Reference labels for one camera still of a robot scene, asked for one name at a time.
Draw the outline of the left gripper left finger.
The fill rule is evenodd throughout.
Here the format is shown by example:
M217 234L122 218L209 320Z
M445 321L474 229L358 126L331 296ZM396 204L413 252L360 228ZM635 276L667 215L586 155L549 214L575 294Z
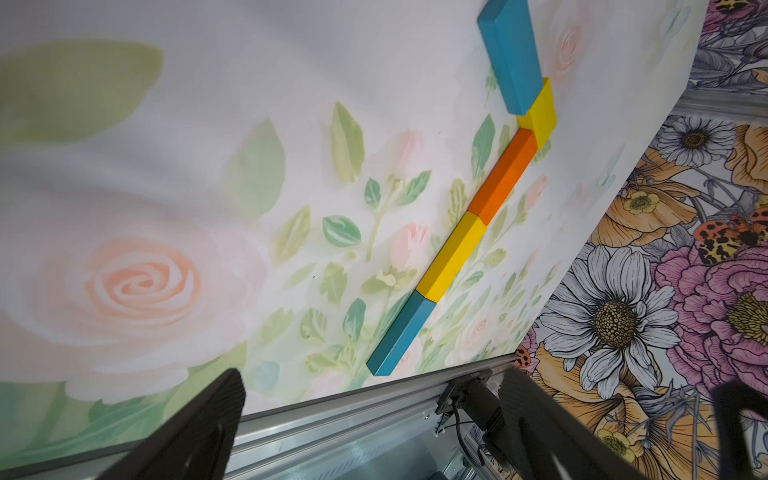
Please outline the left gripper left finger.
M235 368L225 370L100 477L108 480L223 478L245 400L240 372Z

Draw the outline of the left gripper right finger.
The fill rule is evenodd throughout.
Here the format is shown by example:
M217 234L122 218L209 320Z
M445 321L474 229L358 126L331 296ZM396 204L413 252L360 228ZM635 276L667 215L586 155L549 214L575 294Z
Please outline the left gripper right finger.
M517 368L499 390L503 455L523 479L640 479L642 475Z

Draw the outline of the teal block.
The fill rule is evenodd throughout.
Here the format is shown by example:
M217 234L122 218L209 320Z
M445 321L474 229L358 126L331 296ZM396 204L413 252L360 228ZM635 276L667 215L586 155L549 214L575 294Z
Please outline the teal block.
M507 111L524 116L543 80L526 0L490 0L477 24Z
M416 290L409 295L366 362L373 376L384 377L393 373L435 306L435 302Z

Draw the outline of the long yellow block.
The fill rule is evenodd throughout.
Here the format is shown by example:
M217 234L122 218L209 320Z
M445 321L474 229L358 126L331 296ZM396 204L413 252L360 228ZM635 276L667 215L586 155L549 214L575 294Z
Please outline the long yellow block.
M467 211L462 216L435 259L418 283L416 290L431 302L438 303L487 231L487 225Z

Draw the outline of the orange block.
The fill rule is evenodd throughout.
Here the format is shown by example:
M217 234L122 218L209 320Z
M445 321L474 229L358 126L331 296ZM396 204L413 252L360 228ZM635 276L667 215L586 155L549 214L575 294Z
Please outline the orange block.
M537 152L534 132L519 129L475 194L468 211L489 226Z

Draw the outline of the small yellow block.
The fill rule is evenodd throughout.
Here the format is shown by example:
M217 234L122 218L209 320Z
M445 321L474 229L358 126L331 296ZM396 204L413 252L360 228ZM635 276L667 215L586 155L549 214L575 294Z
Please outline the small yellow block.
M543 78L543 86L530 109L518 117L520 128L534 134L537 146L542 148L549 140L557 124L554 97L551 82Z

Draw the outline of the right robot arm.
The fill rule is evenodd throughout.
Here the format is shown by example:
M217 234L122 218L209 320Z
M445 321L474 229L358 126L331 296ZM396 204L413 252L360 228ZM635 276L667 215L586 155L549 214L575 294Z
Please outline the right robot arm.
M491 457L505 470L514 470L522 479L536 479L532 437L525 414L528 401L534 400L535 384L517 371L504 377L495 395L480 380L466 390L464 410L483 432L482 440Z

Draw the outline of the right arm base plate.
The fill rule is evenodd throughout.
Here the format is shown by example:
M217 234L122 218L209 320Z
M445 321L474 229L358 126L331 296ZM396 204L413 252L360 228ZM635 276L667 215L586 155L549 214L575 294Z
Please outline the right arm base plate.
M497 397L487 387L490 369L460 376L451 380L440 395L435 414L440 416L435 433L440 434L448 419L463 410L482 431L486 431L497 416Z

